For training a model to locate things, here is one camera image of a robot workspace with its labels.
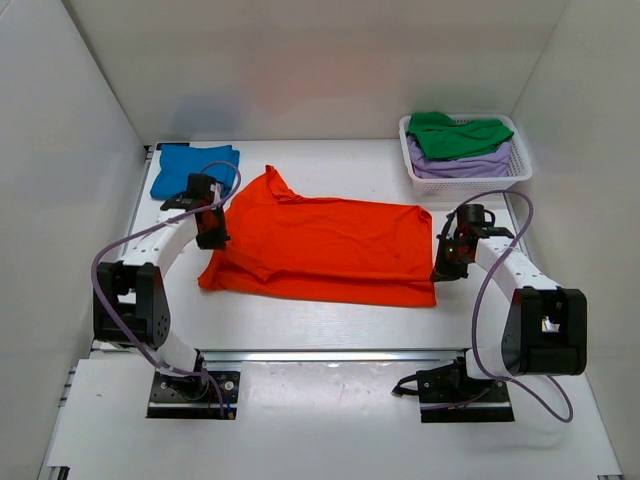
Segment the orange t shirt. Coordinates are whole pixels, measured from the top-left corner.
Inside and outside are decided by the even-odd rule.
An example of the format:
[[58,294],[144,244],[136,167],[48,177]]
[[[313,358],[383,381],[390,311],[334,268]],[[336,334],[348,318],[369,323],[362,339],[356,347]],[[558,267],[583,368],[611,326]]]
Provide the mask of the orange t shirt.
[[432,216],[418,205],[304,197],[268,165],[226,211],[230,240],[198,285],[277,298],[437,304]]

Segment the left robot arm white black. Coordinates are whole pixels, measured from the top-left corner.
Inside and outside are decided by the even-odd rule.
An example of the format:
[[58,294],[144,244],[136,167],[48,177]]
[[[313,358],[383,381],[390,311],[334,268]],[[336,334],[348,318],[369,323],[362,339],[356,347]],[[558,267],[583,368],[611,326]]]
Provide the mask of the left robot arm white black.
[[151,226],[105,247],[91,266],[95,338],[137,349],[188,398],[206,392],[209,373],[200,352],[172,329],[164,276],[191,243],[205,251],[226,248],[223,193],[214,177],[189,175]]

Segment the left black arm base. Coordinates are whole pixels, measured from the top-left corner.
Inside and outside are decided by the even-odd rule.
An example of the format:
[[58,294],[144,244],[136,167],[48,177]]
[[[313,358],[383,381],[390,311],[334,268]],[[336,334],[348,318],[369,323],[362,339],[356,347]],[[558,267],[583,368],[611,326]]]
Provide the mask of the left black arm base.
[[169,376],[155,372],[151,383],[146,417],[150,419],[235,420],[238,412],[241,370],[207,367],[219,391],[208,379]]

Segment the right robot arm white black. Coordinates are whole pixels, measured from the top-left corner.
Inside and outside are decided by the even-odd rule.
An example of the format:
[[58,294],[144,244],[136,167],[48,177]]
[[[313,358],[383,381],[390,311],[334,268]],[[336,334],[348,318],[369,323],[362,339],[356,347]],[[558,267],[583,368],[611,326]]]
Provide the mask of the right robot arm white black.
[[515,236],[495,225],[481,204],[465,204],[447,215],[437,236],[432,283],[466,278],[475,264],[486,272],[481,290],[494,283],[510,301],[499,342],[482,345],[478,297],[472,311],[472,347],[464,366],[448,376],[449,391],[471,400],[484,380],[525,375],[577,376],[587,363],[587,299],[578,289],[561,287],[517,247]]

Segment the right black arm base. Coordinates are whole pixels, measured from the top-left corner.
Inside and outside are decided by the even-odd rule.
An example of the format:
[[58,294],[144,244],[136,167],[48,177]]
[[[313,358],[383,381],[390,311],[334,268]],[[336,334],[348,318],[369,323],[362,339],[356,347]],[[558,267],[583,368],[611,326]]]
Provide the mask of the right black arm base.
[[423,424],[511,423],[515,421],[504,382],[472,379],[462,357],[401,378],[395,397],[416,397]]

